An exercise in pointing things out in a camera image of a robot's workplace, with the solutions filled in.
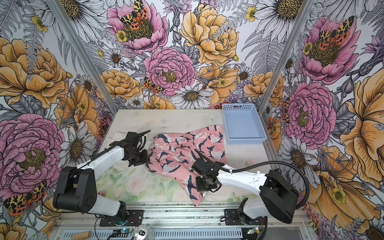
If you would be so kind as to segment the pink patterned garment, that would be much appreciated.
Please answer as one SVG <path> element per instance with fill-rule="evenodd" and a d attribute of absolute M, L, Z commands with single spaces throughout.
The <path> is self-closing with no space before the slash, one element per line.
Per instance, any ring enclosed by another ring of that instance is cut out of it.
<path fill-rule="evenodd" d="M 185 134 L 159 134 L 149 150 L 146 167 L 150 173 L 176 180 L 195 206 L 203 201 L 203 193 L 197 191 L 193 164 L 201 154 L 213 162 L 226 163 L 224 129 L 211 125 Z"/>

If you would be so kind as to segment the white t-shirt with robot print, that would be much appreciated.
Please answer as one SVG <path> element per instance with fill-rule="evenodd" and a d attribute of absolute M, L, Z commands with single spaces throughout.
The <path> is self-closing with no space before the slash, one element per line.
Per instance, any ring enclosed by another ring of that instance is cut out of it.
<path fill-rule="evenodd" d="M 126 145 L 127 143 L 125 143 L 125 138 L 126 138 L 126 135 L 127 133 L 121 133 L 121 132 L 118 132 L 118 133 L 115 133 L 114 137 L 112 138 L 109 138 L 105 141 L 105 143 L 107 143 L 107 145 L 103 148 L 101 147 L 100 150 L 106 150 L 107 148 L 113 148 L 114 146 L 124 146 Z"/>

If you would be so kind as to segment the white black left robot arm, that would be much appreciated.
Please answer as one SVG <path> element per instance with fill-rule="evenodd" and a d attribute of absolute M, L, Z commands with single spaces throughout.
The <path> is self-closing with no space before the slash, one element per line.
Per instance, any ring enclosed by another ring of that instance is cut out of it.
<path fill-rule="evenodd" d="M 53 206 L 56 209 L 100 215 L 112 219 L 116 225 L 129 220 L 126 204 L 98 194 L 96 180 L 119 161 L 129 166 L 140 166 L 148 161 L 148 151 L 132 146 L 109 147 L 97 154 L 94 160 L 76 167 L 65 167 L 58 178 Z"/>

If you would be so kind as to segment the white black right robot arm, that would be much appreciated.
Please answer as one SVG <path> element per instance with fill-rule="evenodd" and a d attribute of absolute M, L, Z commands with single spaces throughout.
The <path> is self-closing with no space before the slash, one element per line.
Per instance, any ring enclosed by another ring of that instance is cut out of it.
<path fill-rule="evenodd" d="M 251 173 L 203 159 L 197 159 L 192 169 L 198 174 L 196 185 L 199 192 L 229 186 L 258 196 L 255 199 L 244 198 L 234 214 L 227 214 L 231 224 L 252 225 L 257 218 L 264 216 L 272 216 L 285 224 L 292 223 L 299 193 L 278 171 Z"/>

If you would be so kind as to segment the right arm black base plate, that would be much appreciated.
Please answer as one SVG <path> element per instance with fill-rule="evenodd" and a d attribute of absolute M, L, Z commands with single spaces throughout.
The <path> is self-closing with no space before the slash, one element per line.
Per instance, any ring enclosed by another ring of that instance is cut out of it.
<path fill-rule="evenodd" d="M 264 226 L 266 224 L 265 218 L 258 217 L 256 219 L 251 219 L 244 213 L 240 213 L 238 209 L 224 209 L 224 216 L 220 219 L 220 221 L 225 223 L 226 226 Z"/>

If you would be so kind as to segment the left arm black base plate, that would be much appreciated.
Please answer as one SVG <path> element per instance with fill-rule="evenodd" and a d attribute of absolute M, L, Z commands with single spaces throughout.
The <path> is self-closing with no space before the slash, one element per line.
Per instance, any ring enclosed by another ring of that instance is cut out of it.
<path fill-rule="evenodd" d="M 144 210 L 127 210 L 128 218 L 123 221 L 118 217 L 102 217 L 100 227 L 138 227 L 144 219 Z"/>

